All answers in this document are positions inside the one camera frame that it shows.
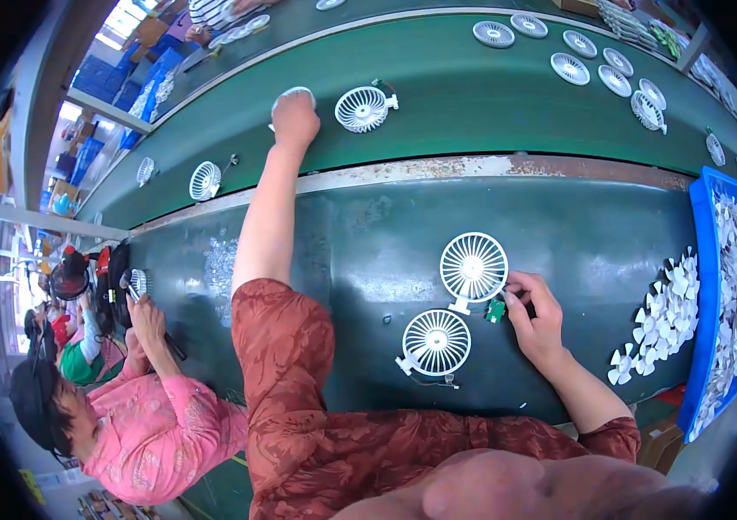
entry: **window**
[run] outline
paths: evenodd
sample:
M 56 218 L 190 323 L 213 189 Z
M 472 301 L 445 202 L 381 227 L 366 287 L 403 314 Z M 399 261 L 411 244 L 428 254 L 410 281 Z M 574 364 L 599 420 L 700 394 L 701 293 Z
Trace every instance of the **window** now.
M 62 119 L 72 120 L 73 122 L 76 122 L 76 120 L 80 118 L 81 114 L 82 109 L 68 101 L 63 101 L 62 106 L 59 109 L 59 117 Z

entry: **fan hub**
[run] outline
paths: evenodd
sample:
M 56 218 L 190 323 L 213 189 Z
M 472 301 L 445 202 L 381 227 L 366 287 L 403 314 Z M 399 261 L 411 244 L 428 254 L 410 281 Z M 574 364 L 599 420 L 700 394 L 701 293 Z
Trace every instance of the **fan hub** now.
M 484 272 L 484 262 L 478 256 L 470 256 L 461 264 L 461 274 L 470 280 L 476 280 Z
M 426 334 L 426 346 L 432 350 L 444 350 L 449 343 L 449 336 L 443 330 L 430 330 Z

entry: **yellow tape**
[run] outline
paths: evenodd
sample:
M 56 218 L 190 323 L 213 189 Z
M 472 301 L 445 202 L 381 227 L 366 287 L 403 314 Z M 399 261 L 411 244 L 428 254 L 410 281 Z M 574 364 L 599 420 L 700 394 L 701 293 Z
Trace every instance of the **yellow tape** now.
M 30 488 L 30 492 L 36 498 L 36 501 L 42 506 L 47 504 L 47 502 L 45 501 L 45 497 L 42 496 L 39 485 L 36 483 L 36 479 L 33 478 L 33 473 L 30 471 L 30 469 L 20 469 L 19 473 L 21 473 L 21 477 L 25 480 L 25 484 L 27 484 L 27 486 Z

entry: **small component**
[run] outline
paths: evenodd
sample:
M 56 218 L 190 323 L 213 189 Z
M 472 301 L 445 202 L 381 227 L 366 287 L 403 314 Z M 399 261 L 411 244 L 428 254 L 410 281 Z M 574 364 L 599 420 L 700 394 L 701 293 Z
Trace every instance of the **small component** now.
M 460 389 L 461 387 L 455 384 L 453 381 L 455 380 L 455 374 L 446 374 L 444 376 L 444 382 L 438 383 L 437 386 L 448 386 L 452 387 L 456 390 Z
M 507 304 L 505 304 L 502 300 L 493 298 L 490 300 L 490 305 L 487 307 L 487 315 L 485 316 L 485 319 L 487 319 L 490 323 L 498 323 L 502 320 L 502 316 L 504 316 L 504 310 L 507 307 Z

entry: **cardboard box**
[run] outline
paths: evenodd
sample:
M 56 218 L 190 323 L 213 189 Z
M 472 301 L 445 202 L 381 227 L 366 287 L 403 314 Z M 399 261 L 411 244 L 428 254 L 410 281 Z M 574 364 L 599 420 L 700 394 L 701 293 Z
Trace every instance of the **cardboard box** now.
M 637 465 L 669 473 L 678 453 L 684 447 L 683 431 L 675 424 L 677 413 L 640 430 L 641 445 Z
M 151 47 L 169 30 L 169 25 L 152 17 L 145 17 L 134 28 L 134 37 L 141 47 Z
M 562 11 L 584 14 L 592 18 L 600 17 L 600 6 L 594 0 L 551 0 Z

